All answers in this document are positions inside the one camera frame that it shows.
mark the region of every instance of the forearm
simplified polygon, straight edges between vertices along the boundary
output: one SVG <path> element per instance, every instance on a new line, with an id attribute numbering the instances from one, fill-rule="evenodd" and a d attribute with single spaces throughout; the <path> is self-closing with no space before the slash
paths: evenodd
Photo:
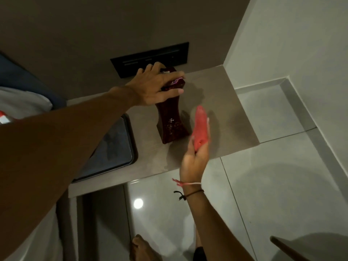
<path id="1" fill-rule="evenodd" d="M 46 215 L 136 97 L 130 88 L 116 88 L 79 105 L 0 126 L 0 244 L 6 250 L 0 251 L 0 260 Z"/>
<path id="2" fill-rule="evenodd" d="M 185 195 L 197 189 L 195 186 L 183 188 Z M 208 261 L 253 260 L 203 192 L 189 196 L 187 201 Z"/>

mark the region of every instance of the wall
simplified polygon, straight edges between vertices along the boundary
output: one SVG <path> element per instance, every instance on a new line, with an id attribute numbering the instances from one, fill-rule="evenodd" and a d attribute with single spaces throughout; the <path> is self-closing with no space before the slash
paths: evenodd
<path id="1" fill-rule="evenodd" d="M 125 84 L 110 58 L 190 42 L 221 65 L 249 0 L 2 0 L 0 49 L 67 99 Z"/>
<path id="2" fill-rule="evenodd" d="M 348 170 L 348 0 L 251 0 L 224 67 L 235 88 L 289 76 Z"/>

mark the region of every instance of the white fabric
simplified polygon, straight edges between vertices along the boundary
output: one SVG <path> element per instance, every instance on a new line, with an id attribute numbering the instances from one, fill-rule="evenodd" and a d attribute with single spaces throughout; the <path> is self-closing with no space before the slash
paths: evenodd
<path id="1" fill-rule="evenodd" d="M 51 102 L 42 95 L 0 87 L 0 111 L 5 112 L 13 118 L 22 119 L 48 112 L 51 109 Z M 5 259 L 5 261 L 34 260 L 63 260 L 63 248 L 59 239 L 56 206 L 53 206 L 17 250 Z"/>

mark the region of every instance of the bare foot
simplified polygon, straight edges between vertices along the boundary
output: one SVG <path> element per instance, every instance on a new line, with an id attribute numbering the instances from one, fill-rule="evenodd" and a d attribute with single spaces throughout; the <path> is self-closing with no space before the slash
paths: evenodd
<path id="1" fill-rule="evenodd" d="M 197 230 L 197 228 L 196 228 L 196 249 L 198 248 L 198 247 L 201 247 L 202 246 L 202 243 L 201 243 L 201 241 L 200 241 L 200 237 L 199 237 L 199 234 L 198 234 L 198 230 Z"/>
<path id="2" fill-rule="evenodd" d="M 133 238 L 129 259 L 132 261 L 161 261 L 156 252 L 141 235 L 136 235 Z"/>

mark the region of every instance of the black shorts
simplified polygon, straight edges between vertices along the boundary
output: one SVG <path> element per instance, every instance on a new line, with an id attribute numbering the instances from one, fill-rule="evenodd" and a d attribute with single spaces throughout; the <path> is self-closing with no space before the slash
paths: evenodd
<path id="1" fill-rule="evenodd" d="M 197 247 L 194 252 L 194 260 L 193 261 L 207 261 L 207 257 L 205 256 L 203 247 Z"/>

